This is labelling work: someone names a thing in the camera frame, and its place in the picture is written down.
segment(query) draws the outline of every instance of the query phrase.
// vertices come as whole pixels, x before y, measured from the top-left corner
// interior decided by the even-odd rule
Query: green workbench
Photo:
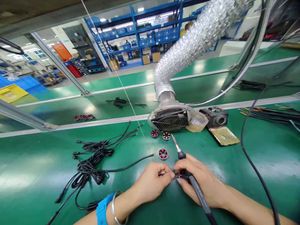
[[[293,104],[300,109],[300,102]],[[227,127],[240,138],[245,116],[237,109],[228,110]],[[99,169],[117,169],[132,162],[158,153],[161,148],[169,152],[165,163],[171,168],[177,161],[173,141],[150,137],[152,128],[147,121],[140,121],[145,139],[138,135],[124,140],[111,157],[106,157]],[[136,121],[129,130],[138,126]],[[127,123],[85,127],[23,136],[0,138],[0,224],[46,224],[61,204],[54,201],[67,181],[76,173],[78,162],[72,159],[72,152],[80,151],[82,144],[76,140],[101,141],[125,131]],[[203,163],[224,183],[238,189],[255,201],[270,207],[258,177],[243,154],[240,144],[219,147],[207,130],[191,133],[185,128],[174,131],[181,149]],[[257,169],[264,178],[280,214],[300,222],[300,136],[291,125],[273,123],[249,118],[245,132],[245,147]],[[81,155],[86,159],[91,154]],[[78,201],[82,206],[105,198],[117,190],[125,191],[139,177],[151,161],[161,162],[158,156],[147,158],[121,171],[108,173],[101,185],[90,181],[81,191]],[[72,192],[69,188],[64,199]],[[73,224],[85,215],[78,210],[72,196],[52,225]],[[241,224],[233,215],[213,209],[219,224]],[[128,224],[209,224],[203,210],[181,189],[176,181],[163,191],[153,202],[135,210]]]

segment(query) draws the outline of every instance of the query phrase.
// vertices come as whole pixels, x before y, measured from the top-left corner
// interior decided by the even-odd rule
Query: person's right hand
[[[198,161],[190,154],[186,154],[187,158],[176,162],[174,169],[179,172],[186,169],[194,175],[200,188],[204,194],[208,205],[213,208],[224,208],[227,204],[227,199],[231,194],[225,184],[223,184],[204,163]],[[180,178],[177,179],[185,193],[187,193],[198,205],[200,202],[195,193],[194,188],[187,181]]]

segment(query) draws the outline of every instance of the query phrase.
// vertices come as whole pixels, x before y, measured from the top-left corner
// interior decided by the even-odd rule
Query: blue wristband
[[[114,193],[110,194],[109,196],[107,196],[105,199],[103,199],[101,202],[98,203],[97,212],[96,212],[98,225],[108,225],[106,221],[106,208],[107,205],[112,201],[113,196]]]

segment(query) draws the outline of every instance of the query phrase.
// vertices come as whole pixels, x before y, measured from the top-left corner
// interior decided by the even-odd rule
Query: soldering iron
[[[185,158],[186,158],[186,155],[185,155],[184,152],[181,151],[181,149],[179,148],[179,146],[178,146],[178,144],[177,144],[177,141],[176,141],[175,137],[173,136],[173,134],[172,134],[172,139],[173,139],[173,141],[174,141],[174,143],[175,143],[175,146],[176,146],[176,148],[177,148],[178,159],[185,159]],[[209,208],[209,206],[208,206],[208,204],[207,204],[205,198],[204,198],[204,195],[203,195],[203,193],[202,193],[202,191],[201,191],[201,188],[200,188],[200,186],[199,186],[197,180],[195,179],[195,177],[193,176],[193,174],[191,174],[191,173],[190,173],[189,171],[187,171],[186,169],[184,170],[184,172],[185,172],[185,174],[187,175],[187,177],[189,178],[189,180],[190,180],[190,182],[191,182],[191,184],[192,184],[192,186],[193,186],[193,188],[194,188],[194,190],[195,190],[195,192],[196,192],[196,195],[197,195],[197,197],[198,197],[198,199],[199,199],[199,202],[201,203],[201,206],[202,206],[202,208],[203,208],[203,210],[204,210],[204,212],[205,212],[205,214],[206,214],[208,220],[210,221],[210,223],[211,223],[212,225],[218,225],[217,222],[216,222],[216,220],[215,220],[215,218],[213,217],[213,214],[212,214],[212,212],[211,212],[211,210],[210,210],[210,208]]]

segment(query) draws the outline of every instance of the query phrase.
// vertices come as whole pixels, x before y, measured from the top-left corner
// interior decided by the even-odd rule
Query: bracelet
[[[121,193],[121,194],[122,194],[123,191],[117,191],[117,192],[114,194],[113,198],[112,198],[112,215],[115,215],[115,198],[116,198],[116,195],[117,195],[118,193]],[[125,223],[123,223],[123,224],[119,223],[117,217],[114,217],[114,219],[115,219],[115,222],[116,222],[117,225],[125,225],[125,224],[127,223],[127,221],[128,221],[128,217],[129,217],[129,216],[127,216],[127,218],[126,218],[126,220],[125,220]]]

